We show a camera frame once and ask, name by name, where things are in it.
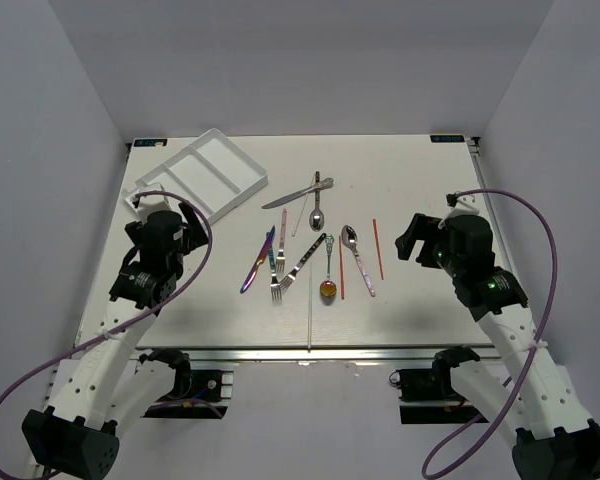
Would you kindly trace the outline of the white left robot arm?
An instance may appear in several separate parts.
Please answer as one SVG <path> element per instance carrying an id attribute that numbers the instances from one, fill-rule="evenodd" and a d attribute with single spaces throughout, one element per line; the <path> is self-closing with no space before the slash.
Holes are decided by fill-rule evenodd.
<path id="1" fill-rule="evenodd" d="M 49 473 L 103 479 L 129 426 L 159 400 L 188 395 L 187 354 L 173 348 L 140 353 L 161 311 L 194 280 L 185 258 L 211 248 L 210 224 L 190 202 L 136 197 L 139 219 L 125 233 L 131 247 L 107 292 L 99 324 L 77 348 L 75 370 L 44 410 L 29 411 L 22 431 L 35 461 Z"/>

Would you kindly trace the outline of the orange chopstick left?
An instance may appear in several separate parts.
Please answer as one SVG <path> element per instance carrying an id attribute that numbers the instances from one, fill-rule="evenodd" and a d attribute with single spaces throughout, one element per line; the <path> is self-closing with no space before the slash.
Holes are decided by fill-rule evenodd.
<path id="1" fill-rule="evenodd" d="M 340 297 L 341 300 L 345 299 L 345 275 L 344 275 L 344 262 L 343 262 L 343 242 L 342 236 L 338 235 L 338 262 L 339 262 L 339 279 L 340 279 Z"/>

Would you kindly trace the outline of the silver ornate butter knife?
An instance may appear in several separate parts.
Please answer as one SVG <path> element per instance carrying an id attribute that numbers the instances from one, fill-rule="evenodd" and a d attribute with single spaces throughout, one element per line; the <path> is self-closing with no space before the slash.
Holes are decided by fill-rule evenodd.
<path id="1" fill-rule="evenodd" d="M 324 180 L 318 181 L 313 185 L 310 185 L 309 187 L 302 189 L 302 190 L 298 190 L 296 192 L 287 194 L 285 196 L 282 196 L 272 202 L 269 202 L 267 204 L 264 204 L 261 206 L 262 209 L 273 209 L 273 208 L 277 208 L 279 206 L 285 205 L 287 203 L 290 203 L 296 199 L 299 199 L 305 195 L 308 195 L 310 193 L 315 193 L 321 190 L 326 190 L 326 189 L 330 189 L 332 188 L 334 185 L 334 179 L 329 177 L 326 178 Z"/>

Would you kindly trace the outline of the iridescent rainbow knife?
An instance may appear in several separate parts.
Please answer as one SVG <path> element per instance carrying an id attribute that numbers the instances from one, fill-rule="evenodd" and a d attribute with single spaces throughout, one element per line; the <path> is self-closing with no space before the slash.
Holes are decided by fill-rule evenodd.
<path id="1" fill-rule="evenodd" d="M 264 262 L 264 260 L 268 257 L 268 252 L 269 249 L 273 243 L 274 237 L 275 237 L 275 232 L 276 232 L 276 227 L 273 226 L 270 231 L 267 233 L 265 241 L 258 253 L 258 255 L 256 256 L 256 259 L 254 261 L 254 263 L 252 264 L 249 273 L 247 274 L 246 279 L 244 280 L 242 286 L 240 287 L 240 293 L 244 294 L 253 284 L 256 276 L 257 276 L 257 272 L 259 267 L 262 265 L 262 263 Z"/>

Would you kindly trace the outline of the orange chopstick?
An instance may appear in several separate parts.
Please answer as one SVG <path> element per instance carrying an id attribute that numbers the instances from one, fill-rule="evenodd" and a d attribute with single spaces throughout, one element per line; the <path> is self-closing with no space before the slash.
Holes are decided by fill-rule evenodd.
<path id="1" fill-rule="evenodd" d="M 380 244 L 380 239 L 379 239 L 379 231 L 378 231 L 378 224 L 377 224 L 376 218 L 372 219 L 372 226 L 373 226 L 374 241 L 375 241 L 380 277 L 381 277 L 381 280 L 384 280 L 384 278 L 385 278 L 384 277 L 384 267 L 383 267 L 383 261 L 382 261 L 381 244 Z"/>
<path id="2" fill-rule="evenodd" d="M 338 235 L 338 262 L 339 262 L 339 279 L 340 279 L 340 297 L 341 300 L 345 299 L 345 275 L 344 275 L 344 262 L 343 262 L 343 242 L 342 236 Z"/>

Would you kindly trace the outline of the iridescent gold spoon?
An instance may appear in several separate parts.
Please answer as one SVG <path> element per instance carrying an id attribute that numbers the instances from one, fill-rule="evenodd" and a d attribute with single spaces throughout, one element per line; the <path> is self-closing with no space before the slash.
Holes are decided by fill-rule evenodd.
<path id="1" fill-rule="evenodd" d="M 326 276 L 320 284 L 319 293 L 322 302 L 326 305 L 330 305 L 335 301 L 337 294 L 337 285 L 331 278 L 331 260 L 335 239 L 332 235 L 328 234 L 325 237 L 324 243 L 326 249 Z"/>

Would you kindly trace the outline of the silver spoon dark handle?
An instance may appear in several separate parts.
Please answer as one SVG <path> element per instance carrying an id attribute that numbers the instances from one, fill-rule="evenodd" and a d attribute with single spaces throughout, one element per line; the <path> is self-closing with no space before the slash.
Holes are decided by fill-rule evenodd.
<path id="1" fill-rule="evenodd" d="M 310 214 L 310 218 L 309 218 L 309 225 L 310 228 L 315 231 L 321 231 L 323 229 L 324 226 L 324 213 L 321 210 L 321 206 L 320 206 L 320 191 L 321 191 L 321 187 L 320 187 L 320 182 L 321 182 L 321 177 L 320 177 L 320 172 L 316 171 L 315 175 L 314 175 L 314 209 L 312 210 L 311 214 Z"/>

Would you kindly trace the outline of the green handle fork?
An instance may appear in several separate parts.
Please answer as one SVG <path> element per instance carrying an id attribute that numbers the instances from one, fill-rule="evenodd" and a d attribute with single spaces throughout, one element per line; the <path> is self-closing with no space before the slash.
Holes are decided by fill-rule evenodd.
<path id="1" fill-rule="evenodd" d="M 270 281 L 270 291 L 271 291 L 271 297 L 272 297 L 272 302 L 274 304 L 279 304 L 282 301 L 282 291 L 281 291 L 281 287 L 277 278 L 277 270 L 276 270 L 276 260 L 274 258 L 274 253 L 273 253 L 273 239 L 275 236 L 275 228 L 272 228 L 271 232 L 268 235 L 268 261 L 269 261 L 269 268 L 270 268 L 270 274 L 271 274 L 271 281 Z"/>

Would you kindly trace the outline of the blue label sticker right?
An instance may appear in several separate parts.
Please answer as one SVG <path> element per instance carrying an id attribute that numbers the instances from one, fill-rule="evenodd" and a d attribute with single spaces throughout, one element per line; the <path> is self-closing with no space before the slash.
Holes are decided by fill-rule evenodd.
<path id="1" fill-rule="evenodd" d="M 463 135 L 454 134 L 432 134 L 429 136 L 432 143 L 464 143 Z"/>

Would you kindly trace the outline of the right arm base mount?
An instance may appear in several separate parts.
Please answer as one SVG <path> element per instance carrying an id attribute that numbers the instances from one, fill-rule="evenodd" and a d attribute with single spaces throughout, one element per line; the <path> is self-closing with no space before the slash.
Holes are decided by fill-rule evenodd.
<path id="1" fill-rule="evenodd" d="M 399 392 L 403 425 L 465 424 L 479 412 L 451 387 L 451 369 L 480 356 L 466 346 L 438 352 L 427 368 L 394 370 L 389 385 Z"/>

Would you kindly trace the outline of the orange chopstick right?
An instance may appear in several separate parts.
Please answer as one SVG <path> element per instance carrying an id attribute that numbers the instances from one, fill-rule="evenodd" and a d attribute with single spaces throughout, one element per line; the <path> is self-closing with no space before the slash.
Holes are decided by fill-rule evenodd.
<path id="1" fill-rule="evenodd" d="M 379 231 L 378 231 L 378 224 L 377 224 L 376 218 L 372 219 L 372 226 L 373 226 L 374 241 L 375 241 L 380 277 L 381 277 L 381 280 L 384 280 L 384 278 L 385 278 L 384 277 L 384 267 L 383 267 L 383 261 L 382 261 L 381 244 L 380 244 L 380 239 L 379 239 Z"/>

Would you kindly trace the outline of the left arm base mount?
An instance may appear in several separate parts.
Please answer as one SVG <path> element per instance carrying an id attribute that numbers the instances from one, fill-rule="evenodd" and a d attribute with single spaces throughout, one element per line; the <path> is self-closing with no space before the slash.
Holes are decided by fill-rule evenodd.
<path id="1" fill-rule="evenodd" d="M 171 389 L 144 414 L 154 419 L 220 420 L 228 410 L 233 373 L 219 368 L 193 366 L 190 356 L 177 349 L 156 349 L 142 353 L 136 371 L 150 362 L 160 362 L 173 371 Z"/>

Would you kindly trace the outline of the silver spoon pink handle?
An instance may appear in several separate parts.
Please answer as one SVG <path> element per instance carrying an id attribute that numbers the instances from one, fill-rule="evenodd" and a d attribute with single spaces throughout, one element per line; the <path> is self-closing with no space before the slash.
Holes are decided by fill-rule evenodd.
<path id="1" fill-rule="evenodd" d="M 350 225 L 344 225 L 341 230 L 341 237 L 344 246 L 352 253 L 355 259 L 356 265 L 363 278 L 369 295 L 371 297 L 375 297 L 376 291 L 374 289 L 370 275 L 358 250 L 358 236 L 356 231 Z"/>

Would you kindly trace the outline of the pink handle fork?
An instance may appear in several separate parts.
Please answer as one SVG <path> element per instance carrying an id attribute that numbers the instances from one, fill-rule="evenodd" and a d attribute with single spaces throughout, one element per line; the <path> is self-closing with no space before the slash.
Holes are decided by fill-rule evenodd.
<path id="1" fill-rule="evenodd" d="M 278 253 L 276 256 L 276 272 L 282 274 L 285 270 L 285 239 L 286 239 L 286 226 L 287 226 L 287 209 L 284 208 L 281 214 L 280 232 L 279 232 L 279 245 Z"/>

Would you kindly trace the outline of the blue label sticker left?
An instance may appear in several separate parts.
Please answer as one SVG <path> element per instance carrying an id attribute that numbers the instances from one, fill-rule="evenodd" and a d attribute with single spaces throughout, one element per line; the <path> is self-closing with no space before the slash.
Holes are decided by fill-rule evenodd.
<path id="1" fill-rule="evenodd" d="M 139 138 L 133 142 L 134 148 L 164 147 L 168 143 L 166 138 Z"/>

